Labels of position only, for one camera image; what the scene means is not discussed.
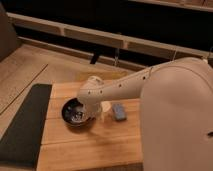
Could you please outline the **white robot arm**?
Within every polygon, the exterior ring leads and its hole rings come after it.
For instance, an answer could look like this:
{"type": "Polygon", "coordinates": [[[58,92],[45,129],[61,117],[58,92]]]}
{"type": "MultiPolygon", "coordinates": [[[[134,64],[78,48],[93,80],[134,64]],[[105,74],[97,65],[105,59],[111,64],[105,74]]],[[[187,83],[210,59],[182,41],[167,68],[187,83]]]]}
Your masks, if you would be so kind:
{"type": "Polygon", "coordinates": [[[78,100],[138,98],[145,171],[213,171],[213,67],[182,58],[103,84],[91,77],[78,100]]]}

